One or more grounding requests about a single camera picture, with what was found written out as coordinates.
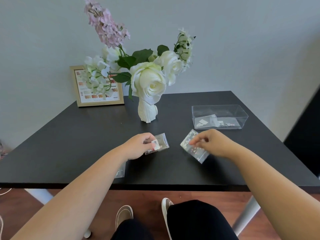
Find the gold picture frame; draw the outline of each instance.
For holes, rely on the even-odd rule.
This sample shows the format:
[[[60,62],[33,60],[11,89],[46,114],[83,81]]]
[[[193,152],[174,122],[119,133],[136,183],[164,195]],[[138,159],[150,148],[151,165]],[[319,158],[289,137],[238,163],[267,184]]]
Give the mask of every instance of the gold picture frame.
[[[114,85],[114,95],[107,100],[103,100],[102,95],[92,94],[91,91],[87,88],[83,81],[77,80],[77,71],[84,70],[82,65],[70,66],[72,73],[72,80],[74,84],[74,89],[76,92],[76,99],[78,107],[83,106],[98,106],[98,105],[113,105],[113,104],[124,104],[122,84],[115,82]]]

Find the cord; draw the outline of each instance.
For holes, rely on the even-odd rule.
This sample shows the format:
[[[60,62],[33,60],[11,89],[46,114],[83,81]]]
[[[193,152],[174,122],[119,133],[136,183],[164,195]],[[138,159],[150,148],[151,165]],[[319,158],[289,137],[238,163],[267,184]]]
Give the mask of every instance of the cord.
[[[4,193],[0,193],[0,196],[5,195],[5,194],[8,193],[10,190],[12,190],[12,188],[9,189],[8,191],[4,192]],[[2,217],[1,217],[1,215],[0,215],[0,240],[1,240],[1,237],[2,237],[3,225],[4,225],[4,224],[3,224],[3,219],[2,219]]]

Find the plastic bag inside container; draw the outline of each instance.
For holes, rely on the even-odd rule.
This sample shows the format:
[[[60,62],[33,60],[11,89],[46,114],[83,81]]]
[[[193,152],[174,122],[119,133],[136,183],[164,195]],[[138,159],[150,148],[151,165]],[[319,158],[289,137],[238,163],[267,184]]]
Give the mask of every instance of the plastic bag inside container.
[[[121,167],[118,169],[117,174],[114,176],[115,179],[117,178],[122,178],[125,176],[125,171],[126,171],[126,162],[124,162]]]
[[[169,148],[169,144],[166,138],[166,135],[164,133],[160,134],[160,135],[156,135],[155,136],[155,140],[151,141],[151,140],[146,140],[145,143],[154,143],[155,144],[155,148],[152,150],[147,150],[144,154],[148,155],[150,153],[153,152],[159,152],[162,151],[164,149]]]
[[[189,142],[192,138],[194,138],[198,132],[196,132],[194,129],[192,129],[189,134],[186,136],[186,138],[181,142],[181,146],[183,149],[186,150],[187,153],[189,153],[191,156],[193,156],[196,160],[198,160],[201,164],[206,160],[206,158],[209,156],[209,152],[207,152],[205,149],[200,147],[195,147],[193,145],[189,145]]]

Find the beige shoe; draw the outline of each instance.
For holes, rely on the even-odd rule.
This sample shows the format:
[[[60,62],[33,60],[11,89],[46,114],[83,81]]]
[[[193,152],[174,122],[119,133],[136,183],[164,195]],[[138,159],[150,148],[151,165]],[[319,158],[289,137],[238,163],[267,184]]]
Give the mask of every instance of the beige shoe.
[[[117,230],[118,226],[124,221],[128,219],[134,218],[134,212],[129,205],[122,206],[115,217],[115,229]]]
[[[169,234],[169,238],[170,240],[172,240],[170,232],[169,232],[169,227],[168,227],[168,222],[167,222],[167,212],[169,209],[169,206],[172,206],[174,203],[172,203],[172,201],[168,198],[163,198],[162,202],[161,202],[161,208],[162,208],[162,214],[164,217],[164,221],[165,221],[165,225],[167,226],[167,230],[168,230],[168,234]]]

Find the table leg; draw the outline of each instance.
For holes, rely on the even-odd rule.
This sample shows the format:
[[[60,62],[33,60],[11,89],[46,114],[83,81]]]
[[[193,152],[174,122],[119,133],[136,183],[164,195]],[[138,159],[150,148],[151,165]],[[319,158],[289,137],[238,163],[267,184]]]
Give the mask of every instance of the table leg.
[[[44,205],[53,198],[53,195],[50,194],[46,189],[25,188],[25,190]],[[84,233],[84,238],[90,238],[91,234],[92,232],[89,229],[86,230],[86,232]]]
[[[247,226],[247,224],[254,217],[254,215],[260,210],[260,208],[261,207],[259,206],[256,199],[253,196],[251,196],[243,212],[240,214],[240,216],[232,226],[232,229],[237,236],[239,236],[239,234]]]

